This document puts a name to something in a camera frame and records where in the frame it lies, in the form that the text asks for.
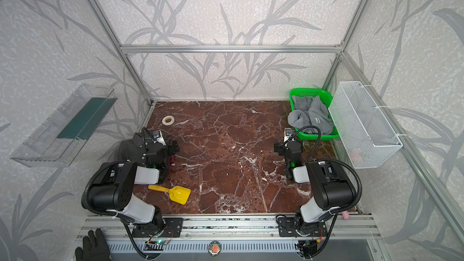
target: gray floor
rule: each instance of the gray floor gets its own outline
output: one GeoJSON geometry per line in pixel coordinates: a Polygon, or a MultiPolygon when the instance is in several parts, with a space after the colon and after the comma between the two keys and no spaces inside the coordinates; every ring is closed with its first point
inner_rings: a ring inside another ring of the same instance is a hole
{"type": "MultiPolygon", "coordinates": [[[[142,261],[137,254],[113,254],[113,261],[142,261]]],[[[313,260],[374,261],[366,240],[330,240],[324,250],[313,260]]],[[[211,257],[208,253],[161,254],[156,261],[300,261],[296,253],[220,253],[211,257]]]]}

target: white tape roll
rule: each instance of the white tape roll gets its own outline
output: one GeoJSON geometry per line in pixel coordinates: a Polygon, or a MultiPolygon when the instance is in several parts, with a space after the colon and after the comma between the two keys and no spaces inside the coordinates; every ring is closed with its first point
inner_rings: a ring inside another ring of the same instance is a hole
{"type": "Polygon", "coordinates": [[[171,115],[168,115],[163,118],[162,123],[163,125],[166,125],[166,126],[172,125],[174,123],[174,117],[171,115]]]}

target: wallpaper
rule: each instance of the wallpaper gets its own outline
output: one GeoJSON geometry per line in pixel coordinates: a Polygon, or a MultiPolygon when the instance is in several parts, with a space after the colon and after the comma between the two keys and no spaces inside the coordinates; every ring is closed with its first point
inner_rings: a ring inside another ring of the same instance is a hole
{"type": "Polygon", "coordinates": [[[84,0],[0,0],[0,259],[63,260],[88,212],[80,195],[148,105],[84,0]],[[67,168],[10,154],[82,83],[118,97],[67,168]]]}
{"type": "Polygon", "coordinates": [[[293,88],[322,87],[334,58],[317,53],[191,53],[134,54],[130,60],[153,99],[288,100],[293,88]]]}
{"type": "Polygon", "coordinates": [[[98,0],[123,44],[339,44],[359,0],[98,0]]]}
{"type": "MultiPolygon", "coordinates": [[[[463,15],[462,0],[372,0],[348,53],[464,209],[463,15]]],[[[395,260],[464,260],[400,153],[358,171],[395,260]]]]}

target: marble surface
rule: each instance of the marble surface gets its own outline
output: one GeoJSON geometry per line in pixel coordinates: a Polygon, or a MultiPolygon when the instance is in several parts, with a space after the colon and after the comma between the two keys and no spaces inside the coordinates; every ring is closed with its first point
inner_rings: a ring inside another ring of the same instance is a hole
{"type": "MultiPolygon", "coordinates": [[[[295,212],[310,199],[310,186],[287,181],[283,157],[273,152],[290,111],[288,101],[157,102],[148,129],[175,137],[181,150],[162,185],[192,193],[185,205],[146,185],[134,193],[163,214],[295,212]],[[166,115],[174,124],[162,125],[166,115]]],[[[303,157],[313,143],[304,142],[303,157]]],[[[315,158],[327,157],[334,152],[323,141],[315,158]]]]}

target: white wire mesh basket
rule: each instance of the white wire mesh basket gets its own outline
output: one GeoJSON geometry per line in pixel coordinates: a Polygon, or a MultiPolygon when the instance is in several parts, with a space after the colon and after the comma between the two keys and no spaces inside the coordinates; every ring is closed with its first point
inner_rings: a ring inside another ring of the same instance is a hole
{"type": "Polygon", "coordinates": [[[355,168],[379,167],[403,147],[361,82],[340,82],[328,110],[355,168]]]}

